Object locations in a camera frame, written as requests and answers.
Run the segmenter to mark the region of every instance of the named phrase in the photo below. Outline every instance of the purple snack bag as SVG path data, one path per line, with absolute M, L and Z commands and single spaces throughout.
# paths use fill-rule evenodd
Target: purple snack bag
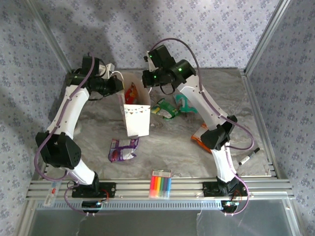
M 136 155 L 133 153 L 139 143 L 137 139 L 112 139 L 112 144 L 108 154 L 110 162 L 125 161 L 134 158 Z

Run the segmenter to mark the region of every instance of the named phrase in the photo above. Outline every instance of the wallpaper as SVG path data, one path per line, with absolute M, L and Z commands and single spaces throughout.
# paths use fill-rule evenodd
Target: wallpaper
M 35 134 L 56 112 L 65 72 L 21 1 L 0 9 L 0 235 L 8 236 L 34 172 Z
M 314 0 L 292 0 L 250 78 L 279 167 L 315 235 Z
M 279 0 L 41 0 L 41 10 L 72 67 L 91 51 L 118 68 L 144 68 L 160 39 L 191 45 L 201 67 L 247 64 Z M 191 58 L 178 42 L 171 55 Z

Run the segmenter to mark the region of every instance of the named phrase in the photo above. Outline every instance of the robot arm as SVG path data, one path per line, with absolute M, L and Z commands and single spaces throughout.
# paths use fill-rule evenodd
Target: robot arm
M 67 108 L 63 111 L 63 107 L 69 96 L 77 89 L 88 73 L 92 64 L 92 58 L 83 58 L 79 74 L 72 73 L 67 75 L 65 95 L 56 117 L 47 128 L 47 131 L 45 133 L 38 133 L 35 138 L 37 145 L 40 146 L 47 136 L 53 132 L 58 119 L 62 116 L 61 123 L 51 139 L 48 140 L 41 150 L 42 158 L 45 163 L 53 167 L 66 169 L 74 179 L 79 181 L 80 185 L 86 185 L 87 188 L 90 187 L 92 192 L 96 192 L 98 189 L 98 176 L 81 159 L 81 149 L 73 141 L 74 128 L 81 110 L 92 91 L 96 91 L 103 96 L 108 96 L 124 89 L 123 83 L 115 75 L 111 75 L 111 71 L 114 70 L 112 64 L 106 65 L 105 73 L 102 76 L 98 76 L 99 68 L 103 66 L 99 65 L 99 59 L 95 59 L 95 62 L 93 73 L 68 102 Z
M 184 94 L 192 105 L 198 110 L 208 130 L 201 136 L 201 141 L 211 150 L 216 167 L 218 188 L 223 195 L 230 195 L 234 192 L 238 180 L 235 178 L 236 171 L 232 165 L 232 159 L 229 148 L 225 145 L 230 140 L 230 133 L 234 126 L 229 122 L 220 119 L 210 108 L 205 99 L 202 97 L 199 88 L 199 77 L 196 75 L 193 67 L 186 61 L 181 60 L 178 63 L 170 56 L 164 45 L 150 51 L 145 56 L 145 61 L 149 64 L 149 70 L 143 71 L 143 84 L 145 87 L 160 86 L 162 92 L 163 86 L 171 84 L 173 91 L 178 89 Z M 237 122 L 235 116 L 228 116 L 210 94 L 202 88 L 207 99 L 220 111 L 222 116 Z

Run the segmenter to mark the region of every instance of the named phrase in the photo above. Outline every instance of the label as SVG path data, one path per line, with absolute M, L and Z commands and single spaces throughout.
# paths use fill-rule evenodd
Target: label
M 245 162 L 247 162 L 250 159 L 249 156 L 245 157 L 243 160 L 240 161 L 239 165 L 243 165 Z
M 51 207 L 55 203 L 60 186 L 61 186 L 61 181 L 51 183 L 51 187 L 48 191 L 48 194 L 44 202 L 44 207 Z
M 119 147 L 130 146 L 130 139 L 119 139 Z
M 170 171 L 159 170 L 159 171 L 153 171 L 152 176 L 171 178 L 172 173 Z

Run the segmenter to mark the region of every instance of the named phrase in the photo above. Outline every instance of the red snack package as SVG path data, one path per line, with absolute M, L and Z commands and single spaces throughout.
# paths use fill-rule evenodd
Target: red snack package
M 206 123 L 203 123 L 201 127 L 192 135 L 191 139 L 196 140 L 197 143 L 202 146 L 204 149 L 206 149 L 209 153 L 211 153 L 211 150 L 207 148 L 203 142 L 201 141 L 201 135 L 203 135 L 208 130 L 208 127 Z
M 138 96 L 137 88 L 134 85 L 134 83 L 131 83 L 131 87 L 125 93 L 126 104 L 134 104 L 137 96 Z

